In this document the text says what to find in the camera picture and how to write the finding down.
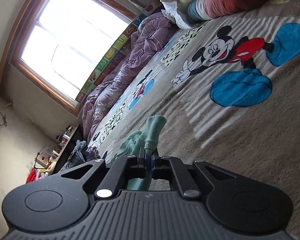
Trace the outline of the cluttered white desk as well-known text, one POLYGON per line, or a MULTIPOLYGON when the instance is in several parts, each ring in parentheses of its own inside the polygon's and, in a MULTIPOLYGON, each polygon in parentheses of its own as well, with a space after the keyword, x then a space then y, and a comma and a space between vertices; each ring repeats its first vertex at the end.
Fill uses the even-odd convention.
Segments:
POLYGON ((61 130, 56 139, 57 145, 44 146, 35 155, 34 161, 26 166, 29 172, 33 168, 36 172, 40 171, 48 176, 59 172, 76 146, 76 141, 83 139, 82 126, 68 126, 66 130, 61 130))

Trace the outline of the wooden framed window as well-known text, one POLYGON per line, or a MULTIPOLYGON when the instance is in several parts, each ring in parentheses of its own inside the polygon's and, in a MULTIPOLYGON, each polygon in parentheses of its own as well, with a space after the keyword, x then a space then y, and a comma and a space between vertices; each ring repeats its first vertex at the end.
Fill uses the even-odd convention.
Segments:
POLYGON ((10 64, 78 115, 81 89, 135 17, 118 0, 25 0, 1 57, 0 87, 10 64))

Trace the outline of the colourful alphabet foam headboard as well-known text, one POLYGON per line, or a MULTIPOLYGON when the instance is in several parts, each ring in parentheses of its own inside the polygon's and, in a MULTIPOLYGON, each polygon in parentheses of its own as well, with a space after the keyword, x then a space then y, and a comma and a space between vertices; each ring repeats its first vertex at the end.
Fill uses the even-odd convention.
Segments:
POLYGON ((84 86, 76 96, 76 102, 83 104, 88 94, 90 94, 97 85, 126 57, 129 51, 130 37, 136 32, 141 22, 152 15, 162 6, 160 0, 153 0, 143 11, 130 22, 128 27, 111 45, 101 61, 92 71, 84 86))

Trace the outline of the purple crumpled duvet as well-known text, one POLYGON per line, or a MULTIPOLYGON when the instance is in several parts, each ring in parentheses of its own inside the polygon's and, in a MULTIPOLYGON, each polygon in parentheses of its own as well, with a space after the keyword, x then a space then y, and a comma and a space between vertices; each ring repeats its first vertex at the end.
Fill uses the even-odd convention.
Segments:
POLYGON ((82 109, 83 138, 90 141, 102 119, 153 56, 166 46, 175 26, 162 12, 145 18, 132 33, 131 51, 88 96, 82 109))

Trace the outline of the colourful folded clothes stack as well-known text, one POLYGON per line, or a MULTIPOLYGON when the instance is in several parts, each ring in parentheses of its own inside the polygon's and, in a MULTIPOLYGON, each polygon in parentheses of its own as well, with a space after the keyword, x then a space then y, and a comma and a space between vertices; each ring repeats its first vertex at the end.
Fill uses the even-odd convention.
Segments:
POLYGON ((45 178, 45 177, 46 177, 46 170, 36 169, 33 167, 26 179, 26 183, 37 181, 37 180, 45 178))

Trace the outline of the teal lion print sweatshirt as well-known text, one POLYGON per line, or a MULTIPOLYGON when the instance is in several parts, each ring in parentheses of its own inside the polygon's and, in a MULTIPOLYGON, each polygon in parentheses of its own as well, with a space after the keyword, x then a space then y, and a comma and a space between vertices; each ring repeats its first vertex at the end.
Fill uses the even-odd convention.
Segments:
POLYGON ((122 143, 118 152, 111 160, 113 163, 118 157, 122 155, 136 155, 140 152, 145 152, 147 157, 147 174, 145 179, 131 179, 126 187, 127 190, 134 191, 148 191, 152 175, 151 175, 151 157, 158 146, 159 135, 166 124, 166 118, 163 116, 150 116, 146 120, 143 130, 136 130, 130 134, 122 143))

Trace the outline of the Mickey Mouse plush bed blanket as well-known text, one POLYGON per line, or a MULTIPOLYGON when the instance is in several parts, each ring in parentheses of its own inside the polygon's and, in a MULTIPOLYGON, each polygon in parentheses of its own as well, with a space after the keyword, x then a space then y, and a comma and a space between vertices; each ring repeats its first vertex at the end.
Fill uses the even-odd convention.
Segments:
POLYGON ((111 160, 146 119, 162 115, 161 155, 207 161, 278 187, 300 238, 300 0, 272 0, 182 33, 150 62, 90 144, 111 160))

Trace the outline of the folded blue jeans stack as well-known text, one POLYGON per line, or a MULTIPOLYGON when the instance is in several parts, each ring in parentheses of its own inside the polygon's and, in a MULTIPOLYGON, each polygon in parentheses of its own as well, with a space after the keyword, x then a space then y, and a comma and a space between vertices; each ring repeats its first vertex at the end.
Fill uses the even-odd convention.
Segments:
POLYGON ((87 146, 86 141, 77 141, 74 150, 71 152, 67 162, 63 165, 60 172, 84 164, 88 161, 100 159, 99 152, 95 146, 87 146))

